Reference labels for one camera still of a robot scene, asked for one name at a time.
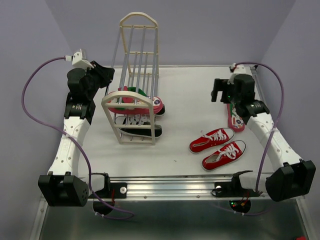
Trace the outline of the beige chrome shoe shelf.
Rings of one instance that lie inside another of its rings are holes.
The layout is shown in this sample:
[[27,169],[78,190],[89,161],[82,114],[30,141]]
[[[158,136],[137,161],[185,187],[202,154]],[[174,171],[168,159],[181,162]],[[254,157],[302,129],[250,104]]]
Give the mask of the beige chrome shoe shelf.
[[[152,98],[158,96],[159,85],[159,24],[150,15],[144,12],[130,12],[119,22],[119,30],[116,44],[123,46],[123,62],[119,83],[113,90],[109,89],[107,96],[101,101],[103,111],[117,138],[119,144],[155,145],[155,124]],[[135,92],[124,91],[124,86],[142,89],[151,99]],[[131,107],[131,104],[122,104],[122,97],[132,97],[145,102],[140,108],[149,107],[148,116],[150,125],[124,125],[124,117],[135,116],[128,114],[116,114],[109,111],[109,107],[116,105],[108,101],[120,98],[119,107]],[[119,131],[120,128],[144,128],[151,129],[151,137],[130,136]]]

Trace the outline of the pink flip-flop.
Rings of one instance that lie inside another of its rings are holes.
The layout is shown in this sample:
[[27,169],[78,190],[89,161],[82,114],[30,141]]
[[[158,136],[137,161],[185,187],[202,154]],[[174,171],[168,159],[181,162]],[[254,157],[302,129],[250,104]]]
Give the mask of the pink flip-flop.
[[[147,95],[141,88],[136,90],[136,87],[134,87],[134,86],[126,86],[125,85],[123,87],[123,90],[127,91],[127,92],[138,93],[139,95],[151,100],[151,96]],[[119,106],[119,101],[120,101],[119,97],[116,97],[112,100],[109,100],[107,103],[115,105],[115,106],[109,107],[108,110],[115,113],[115,114],[122,114],[122,115],[125,115],[128,110],[134,110],[137,108],[142,108],[142,109],[146,108],[146,109],[150,110],[150,108],[147,105],[145,107],[140,107],[142,105],[145,105],[146,103],[141,101],[140,99],[137,99],[134,97],[122,97],[121,98],[122,104],[129,104],[131,106],[121,107],[121,106]],[[158,96],[152,97],[153,113],[154,113],[154,109],[157,109],[157,108],[161,109],[163,105],[164,105],[163,101]]]
[[227,124],[235,133],[241,133],[245,129],[245,124],[242,118],[236,113],[236,108],[233,104],[227,104]]

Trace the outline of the black sneaker white laces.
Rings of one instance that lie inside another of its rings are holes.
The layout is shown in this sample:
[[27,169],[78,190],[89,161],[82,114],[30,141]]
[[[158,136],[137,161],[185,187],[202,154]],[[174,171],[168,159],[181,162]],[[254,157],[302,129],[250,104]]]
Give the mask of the black sneaker white laces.
[[[145,115],[129,115],[128,117],[124,117],[123,125],[126,126],[150,126],[151,121],[148,116]],[[152,137],[152,130],[149,128],[120,128],[119,131],[123,134],[133,137]],[[155,124],[154,125],[154,135],[155,138],[159,138],[163,133],[162,126]]]

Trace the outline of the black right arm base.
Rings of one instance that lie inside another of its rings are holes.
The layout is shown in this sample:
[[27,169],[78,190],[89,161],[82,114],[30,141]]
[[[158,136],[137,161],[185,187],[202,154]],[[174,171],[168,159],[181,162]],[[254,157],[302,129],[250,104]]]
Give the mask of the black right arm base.
[[252,170],[238,171],[232,175],[229,181],[216,181],[211,195],[216,198],[228,198],[230,209],[216,206],[227,212],[240,216],[256,217],[269,211],[264,209],[260,212],[249,213],[251,209],[251,197],[259,197],[262,192],[255,190],[255,185],[245,186],[247,180],[253,180],[255,184],[255,173]]

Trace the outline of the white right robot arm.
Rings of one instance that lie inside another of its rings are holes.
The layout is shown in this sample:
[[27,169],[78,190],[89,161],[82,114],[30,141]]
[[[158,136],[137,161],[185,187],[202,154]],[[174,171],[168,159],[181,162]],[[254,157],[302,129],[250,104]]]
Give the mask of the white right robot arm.
[[310,160],[303,160],[278,131],[266,104],[255,98],[253,77],[234,74],[230,79],[216,78],[211,92],[212,102],[216,102],[218,92],[222,93],[220,101],[235,106],[237,115],[265,148],[273,173],[260,170],[236,172],[230,181],[217,182],[212,194],[218,198],[232,198],[245,193],[251,197],[266,193],[275,202],[308,194],[316,166]]

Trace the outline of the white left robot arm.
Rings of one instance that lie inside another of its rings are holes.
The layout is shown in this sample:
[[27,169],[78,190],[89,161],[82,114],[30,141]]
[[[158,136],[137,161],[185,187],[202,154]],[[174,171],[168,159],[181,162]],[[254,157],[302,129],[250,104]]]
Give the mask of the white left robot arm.
[[62,137],[48,173],[38,179],[38,186],[51,207],[83,207],[88,201],[89,183],[78,177],[80,148],[92,124],[96,109],[94,97],[99,89],[109,86],[114,73],[113,68],[96,61],[67,73],[69,92]]

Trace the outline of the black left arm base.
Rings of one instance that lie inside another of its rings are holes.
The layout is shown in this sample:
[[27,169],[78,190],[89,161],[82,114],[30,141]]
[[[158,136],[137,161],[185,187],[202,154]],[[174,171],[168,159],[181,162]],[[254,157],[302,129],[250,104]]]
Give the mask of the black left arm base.
[[[111,181],[107,173],[93,173],[91,175],[91,185],[93,191],[101,199],[107,199],[107,203],[113,207],[116,200],[127,198],[127,183]],[[89,194],[88,198],[93,200],[93,210],[99,215],[108,216],[113,211],[113,209],[101,203],[92,193]]]

